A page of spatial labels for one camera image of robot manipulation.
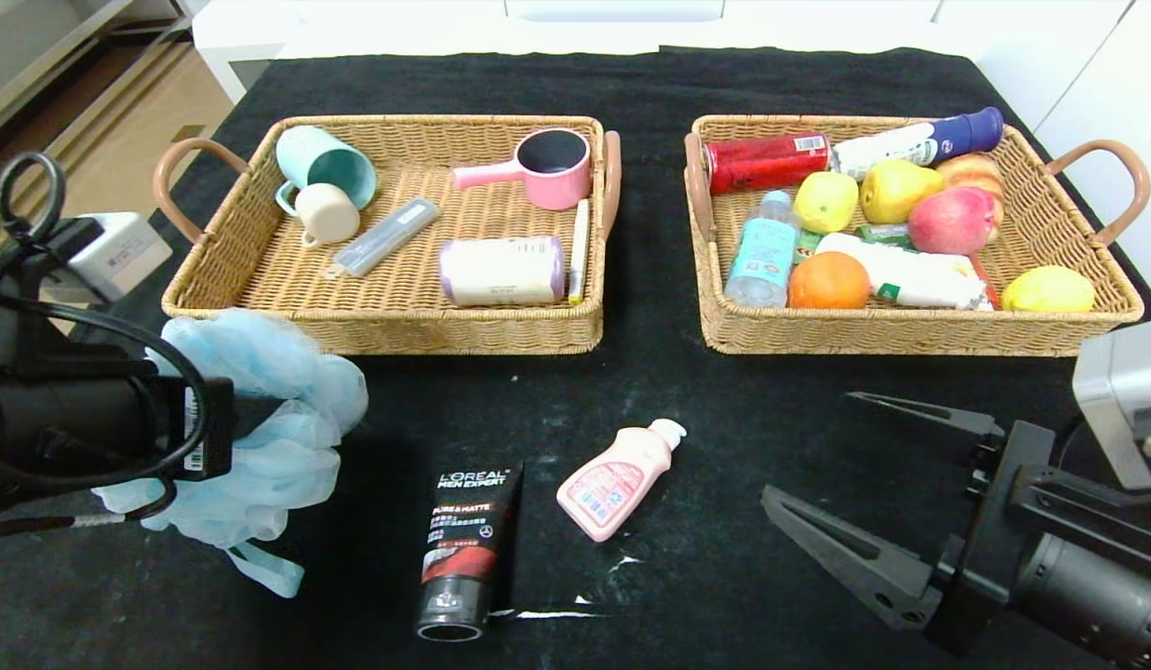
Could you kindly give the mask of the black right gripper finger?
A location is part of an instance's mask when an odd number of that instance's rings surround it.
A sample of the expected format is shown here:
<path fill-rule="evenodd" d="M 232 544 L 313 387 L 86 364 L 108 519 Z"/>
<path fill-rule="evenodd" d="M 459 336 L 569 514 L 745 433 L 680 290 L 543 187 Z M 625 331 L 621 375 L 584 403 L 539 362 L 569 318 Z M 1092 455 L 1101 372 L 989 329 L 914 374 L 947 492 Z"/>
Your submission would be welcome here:
<path fill-rule="evenodd" d="M 967 454 L 958 457 L 956 462 L 965 460 L 976 466 L 997 466 L 1000 460 L 1006 433 L 992 416 L 967 409 L 936 406 L 936 404 L 921 402 L 921 399 L 890 397 L 890 395 L 878 393 L 848 391 L 846 396 L 863 399 L 863 402 L 876 404 L 876 406 L 893 409 L 904 414 L 914 414 L 928 421 L 948 425 L 950 428 L 976 436 L 976 446 L 966 449 Z"/>
<path fill-rule="evenodd" d="M 894 631 L 920 632 L 958 602 L 953 583 L 915 553 L 767 484 L 761 505 L 776 530 Z"/>

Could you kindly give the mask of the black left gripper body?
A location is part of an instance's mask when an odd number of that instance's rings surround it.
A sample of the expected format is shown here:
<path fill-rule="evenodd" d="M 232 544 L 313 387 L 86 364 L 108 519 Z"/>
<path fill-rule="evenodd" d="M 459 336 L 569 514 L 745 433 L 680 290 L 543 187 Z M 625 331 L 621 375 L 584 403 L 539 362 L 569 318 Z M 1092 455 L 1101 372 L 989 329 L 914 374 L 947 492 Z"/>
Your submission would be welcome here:
<path fill-rule="evenodd" d="M 99 454 L 110 470 L 91 484 L 146 475 L 201 482 L 231 469 L 234 385 L 230 379 L 96 378 Z"/>

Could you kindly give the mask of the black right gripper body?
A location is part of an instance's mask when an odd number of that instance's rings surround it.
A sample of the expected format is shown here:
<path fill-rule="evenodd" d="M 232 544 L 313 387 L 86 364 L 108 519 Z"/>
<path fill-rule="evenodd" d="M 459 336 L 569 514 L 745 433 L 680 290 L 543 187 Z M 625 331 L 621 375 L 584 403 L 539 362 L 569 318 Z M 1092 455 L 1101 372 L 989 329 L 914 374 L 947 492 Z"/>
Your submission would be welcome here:
<path fill-rule="evenodd" d="M 937 565 L 958 602 L 924 629 L 962 656 L 1014 611 L 1120 669 L 1151 669 L 1151 490 L 1051 465 L 1055 433 L 1015 422 L 970 528 Z"/>

